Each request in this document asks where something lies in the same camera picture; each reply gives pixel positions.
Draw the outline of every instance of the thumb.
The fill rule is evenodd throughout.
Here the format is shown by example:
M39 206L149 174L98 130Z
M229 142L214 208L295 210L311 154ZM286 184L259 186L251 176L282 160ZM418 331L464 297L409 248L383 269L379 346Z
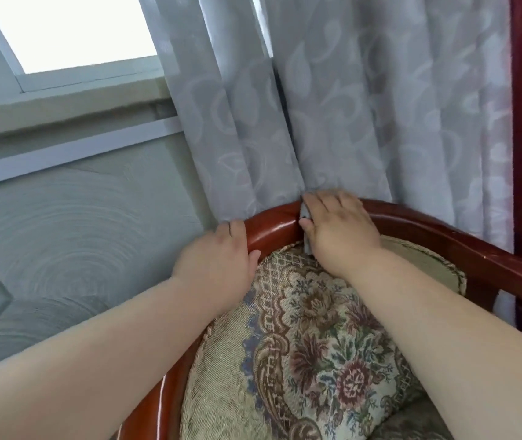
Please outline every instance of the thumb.
M251 281L255 277L255 272L257 271L257 265L259 263L260 257L261 250L253 250L249 253L249 277Z
M314 240L314 235L316 234L316 226L314 225L314 221L308 218L301 218L300 227L308 235L310 241Z

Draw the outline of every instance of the wooden chair frame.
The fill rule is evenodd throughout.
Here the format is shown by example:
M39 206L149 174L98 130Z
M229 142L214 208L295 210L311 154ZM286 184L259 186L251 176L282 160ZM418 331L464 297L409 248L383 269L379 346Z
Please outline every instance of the wooden chair frame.
M443 222L399 205L364 200L383 235L419 244L454 263L467 275L467 298L491 311L499 290L522 298L522 259ZM249 251L261 259L303 238L300 202L267 210L247 221ZM181 407L200 336L121 426L123 440L179 440Z

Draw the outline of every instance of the patterned curtain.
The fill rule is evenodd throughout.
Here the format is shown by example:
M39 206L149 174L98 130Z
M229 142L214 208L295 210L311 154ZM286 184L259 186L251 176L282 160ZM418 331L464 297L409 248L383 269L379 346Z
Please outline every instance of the patterned curtain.
M513 249L509 0L140 1L218 219L343 187Z

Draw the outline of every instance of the person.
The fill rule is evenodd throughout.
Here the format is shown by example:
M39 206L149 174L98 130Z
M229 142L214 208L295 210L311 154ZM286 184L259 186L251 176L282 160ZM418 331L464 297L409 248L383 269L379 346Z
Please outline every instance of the person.
M359 199L304 195L314 255L389 331L456 440L522 438L522 333L381 246ZM259 251L244 223L186 247L171 278L0 362L0 439L108 438L216 316Z

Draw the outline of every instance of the white window frame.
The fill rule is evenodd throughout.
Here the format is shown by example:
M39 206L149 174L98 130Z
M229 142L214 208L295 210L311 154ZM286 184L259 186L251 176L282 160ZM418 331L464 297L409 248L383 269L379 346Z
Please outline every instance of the white window frame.
M0 105L160 77L157 56L25 74L0 30Z

